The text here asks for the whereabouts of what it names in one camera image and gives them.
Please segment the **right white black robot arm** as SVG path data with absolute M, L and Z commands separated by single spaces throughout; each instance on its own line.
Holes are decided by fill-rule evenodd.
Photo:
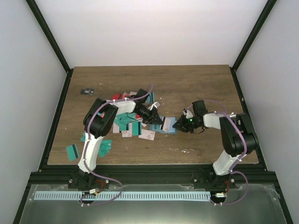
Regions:
M 205 100 L 194 101 L 191 107 L 193 111 L 183 109 L 173 128 L 184 133 L 194 133 L 199 128 L 203 132 L 211 128 L 220 130 L 224 150 L 212 164 L 214 172 L 207 177 L 208 184 L 218 188 L 224 183 L 224 175 L 233 173 L 237 163 L 258 148 L 259 139 L 246 113 L 209 112 Z

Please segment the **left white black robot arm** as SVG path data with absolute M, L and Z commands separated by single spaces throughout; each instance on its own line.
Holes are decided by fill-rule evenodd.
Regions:
M 135 95 L 121 99 L 98 98 L 95 100 L 83 121 L 85 143 L 76 172 L 78 182 L 84 188 L 89 189 L 95 184 L 95 176 L 92 171 L 96 168 L 100 144 L 110 132 L 117 115 L 133 112 L 139 115 L 145 124 L 161 125 L 163 123 L 156 107 L 149 109 L 144 105 L 148 95 L 149 92 L 140 89 Z

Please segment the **blue leather card holder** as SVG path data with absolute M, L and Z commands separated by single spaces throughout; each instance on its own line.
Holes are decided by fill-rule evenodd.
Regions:
M 163 117 L 160 116 L 160 119 L 162 120 L 161 125 L 151 124 L 149 126 L 149 130 L 155 131 L 158 133 L 168 133 L 168 134 L 176 134 L 177 130 L 173 127 L 173 125 L 176 123 L 177 119 L 175 117 Z

